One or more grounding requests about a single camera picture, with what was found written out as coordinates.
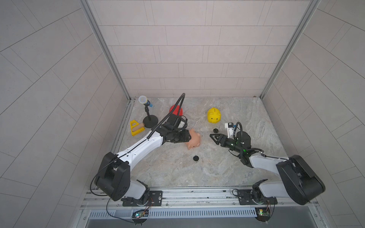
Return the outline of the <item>pink piggy bank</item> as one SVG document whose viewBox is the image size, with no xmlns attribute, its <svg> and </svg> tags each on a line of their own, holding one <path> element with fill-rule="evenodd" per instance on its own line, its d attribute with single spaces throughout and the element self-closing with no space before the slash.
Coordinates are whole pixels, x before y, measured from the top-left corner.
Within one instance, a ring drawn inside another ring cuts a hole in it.
<svg viewBox="0 0 365 228">
<path fill-rule="evenodd" d="M 189 130 L 189 134 L 191 136 L 191 139 L 185 143 L 188 150 L 199 147 L 201 144 L 201 135 L 197 133 L 193 128 Z"/>
</svg>

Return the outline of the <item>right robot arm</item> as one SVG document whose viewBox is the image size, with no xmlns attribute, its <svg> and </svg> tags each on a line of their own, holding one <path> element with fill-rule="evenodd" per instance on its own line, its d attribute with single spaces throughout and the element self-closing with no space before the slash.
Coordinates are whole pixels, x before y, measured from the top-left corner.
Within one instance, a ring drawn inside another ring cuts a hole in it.
<svg viewBox="0 0 365 228">
<path fill-rule="evenodd" d="M 238 193 L 239 198 L 252 200 L 256 204 L 274 203 L 277 197 L 291 198 L 297 204 L 305 205 L 326 190 L 324 182 L 299 155 L 268 156 L 262 149 L 251 146 L 251 137 L 246 132 L 238 133 L 235 138 L 223 134 L 211 134 L 210 137 L 240 159 L 243 165 L 280 177 L 280 181 L 263 179 L 256 182 L 251 192 Z"/>
</svg>

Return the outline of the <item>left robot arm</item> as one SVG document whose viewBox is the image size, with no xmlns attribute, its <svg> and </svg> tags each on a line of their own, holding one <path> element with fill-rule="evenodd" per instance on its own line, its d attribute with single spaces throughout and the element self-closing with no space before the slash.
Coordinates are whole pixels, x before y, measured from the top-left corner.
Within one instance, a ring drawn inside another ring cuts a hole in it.
<svg viewBox="0 0 365 228">
<path fill-rule="evenodd" d="M 94 184 L 113 201 L 126 198 L 136 204 L 145 205 L 150 188 L 139 180 L 131 180 L 133 168 L 150 152 L 165 142 L 186 143 L 191 140 L 185 116 L 171 114 L 165 122 L 154 126 L 147 135 L 131 147 L 116 154 L 103 157 L 100 168 L 93 178 Z"/>
</svg>

